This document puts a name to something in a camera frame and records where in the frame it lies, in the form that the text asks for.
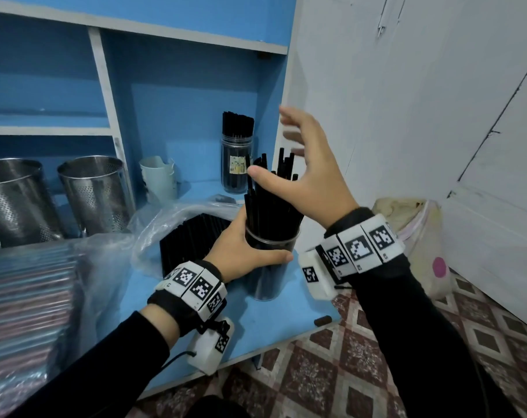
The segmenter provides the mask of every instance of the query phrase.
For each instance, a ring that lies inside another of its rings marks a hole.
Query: hand
[[[285,138],[304,148],[292,152],[306,160],[306,173],[295,182],[258,166],[250,166],[248,174],[269,192],[291,203],[305,216],[314,219],[325,229],[344,217],[358,204],[352,197],[327,143],[325,132],[313,116],[294,107],[279,107],[281,123],[297,126],[300,131],[285,131]]]
[[[221,272],[225,283],[238,279],[257,267],[284,264],[294,259],[286,250],[263,251],[246,242],[246,207],[242,207],[230,226],[221,233],[204,258]]]

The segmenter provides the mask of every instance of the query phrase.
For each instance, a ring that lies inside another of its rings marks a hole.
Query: plastic jar
[[[292,252],[295,247],[298,234],[292,239],[286,241],[270,241],[262,239],[254,234],[246,227],[246,241],[250,246],[256,249],[272,250],[272,249],[286,249]],[[241,281],[245,284],[246,290],[250,296],[256,300],[272,300],[275,299],[283,288],[285,281],[285,271],[288,264],[266,265],[259,267],[248,273]]]
[[[229,193],[243,193],[248,187],[246,157],[252,155],[252,138],[221,140],[221,184]]]

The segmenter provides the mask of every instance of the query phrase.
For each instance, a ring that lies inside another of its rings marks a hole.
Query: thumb
[[[291,198],[294,196],[293,185],[294,182],[283,179],[269,170],[257,165],[251,165],[248,167],[248,174],[265,190],[274,193],[285,201],[291,202]]]
[[[258,267],[266,265],[286,264],[294,259],[292,252],[284,249],[275,249],[271,251],[256,250],[258,254]]]

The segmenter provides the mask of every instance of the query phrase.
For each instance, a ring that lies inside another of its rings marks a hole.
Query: pink circle sticker
[[[432,263],[435,277],[445,277],[447,274],[447,265],[441,257],[436,257]]]

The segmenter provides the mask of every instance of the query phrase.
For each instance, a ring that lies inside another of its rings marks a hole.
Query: left hand
[[[219,269],[225,283],[248,274],[257,267],[284,264],[294,259],[286,250],[263,251],[246,242],[246,207],[242,207],[230,226],[221,233],[204,258]]]

